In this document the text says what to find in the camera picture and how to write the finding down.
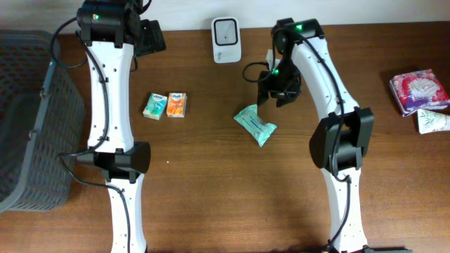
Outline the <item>white leaf-pattern tissue pack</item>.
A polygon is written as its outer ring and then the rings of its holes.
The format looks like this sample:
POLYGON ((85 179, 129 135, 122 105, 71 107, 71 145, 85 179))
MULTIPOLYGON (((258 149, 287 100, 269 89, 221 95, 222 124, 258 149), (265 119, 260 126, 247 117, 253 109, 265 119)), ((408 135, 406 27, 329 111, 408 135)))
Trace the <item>white leaf-pattern tissue pack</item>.
POLYGON ((420 134, 428 134, 438 131, 449 131, 449 116, 440 112, 419 109, 418 131, 420 134))

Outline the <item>green Kleenex tissue pack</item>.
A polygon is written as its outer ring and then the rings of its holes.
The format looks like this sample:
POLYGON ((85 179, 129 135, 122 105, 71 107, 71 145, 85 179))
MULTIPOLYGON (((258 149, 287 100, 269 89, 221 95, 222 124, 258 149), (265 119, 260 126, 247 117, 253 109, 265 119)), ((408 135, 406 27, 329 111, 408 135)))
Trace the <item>green Kleenex tissue pack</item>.
POLYGON ((166 106, 167 106, 166 96, 152 93, 143 110, 143 116, 150 119, 160 120, 166 106))

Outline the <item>teal toilet tissue pack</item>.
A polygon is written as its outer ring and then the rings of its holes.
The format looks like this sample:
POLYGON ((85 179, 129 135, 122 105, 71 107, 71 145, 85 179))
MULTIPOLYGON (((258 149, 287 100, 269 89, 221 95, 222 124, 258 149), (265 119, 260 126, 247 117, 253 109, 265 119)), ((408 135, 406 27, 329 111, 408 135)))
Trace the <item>teal toilet tissue pack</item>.
POLYGON ((277 126, 264 122, 257 114, 257 104, 249 105, 241 110, 234 119, 244 127, 262 147, 270 138, 277 126))

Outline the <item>orange Kleenex tissue pack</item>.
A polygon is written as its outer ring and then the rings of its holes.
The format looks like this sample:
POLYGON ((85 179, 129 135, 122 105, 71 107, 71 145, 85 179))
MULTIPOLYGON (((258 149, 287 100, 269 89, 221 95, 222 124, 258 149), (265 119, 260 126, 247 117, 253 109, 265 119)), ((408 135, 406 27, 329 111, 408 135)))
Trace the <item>orange Kleenex tissue pack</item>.
POLYGON ((184 117, 186 114, 186 93, 170 93, 167 101, 168 117, 184 117))

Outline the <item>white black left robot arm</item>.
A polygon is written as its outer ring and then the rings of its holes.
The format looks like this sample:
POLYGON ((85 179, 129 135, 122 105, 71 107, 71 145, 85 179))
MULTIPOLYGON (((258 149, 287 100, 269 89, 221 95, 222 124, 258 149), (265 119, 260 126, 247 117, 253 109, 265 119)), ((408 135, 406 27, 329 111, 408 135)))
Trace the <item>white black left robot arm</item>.
POLYGON ((77 161, 101 170, 112 212, 112 252, 147 252, 141 192, 150 144, 136 141, 129 116, 129 78, 137 58, 166 49, 158 21, 141 19, 143 1, 85 1, 76 21, 91 72, 88 150, 77 161))

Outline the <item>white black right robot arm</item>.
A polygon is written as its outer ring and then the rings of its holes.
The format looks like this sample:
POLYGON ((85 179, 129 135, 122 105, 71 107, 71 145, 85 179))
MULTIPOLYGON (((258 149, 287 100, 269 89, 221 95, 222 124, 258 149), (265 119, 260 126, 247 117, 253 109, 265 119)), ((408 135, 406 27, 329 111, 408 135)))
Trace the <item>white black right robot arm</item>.
POLYGON ((257 80, 257 103, 274 98, 281 107, 295 101, 307 85, 319 119, 309 151, 323 174, 330 205, 331 231, 324 250, 367 252, 359 181, 375 117, 345 88, 317 20, 278 20, 271 40, 268 69, 257 80))

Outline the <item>red purple tissue pack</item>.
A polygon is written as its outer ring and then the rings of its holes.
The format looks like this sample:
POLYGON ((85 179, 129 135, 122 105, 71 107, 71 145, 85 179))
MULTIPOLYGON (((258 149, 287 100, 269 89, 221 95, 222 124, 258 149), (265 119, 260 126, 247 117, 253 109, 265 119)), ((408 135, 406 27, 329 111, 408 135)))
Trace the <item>red purple tissue pack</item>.
POLYGON ((403 117, 419 109, 443 110, 449 106, 449 95, 432 69, 394 76, 389 82, 403 117))

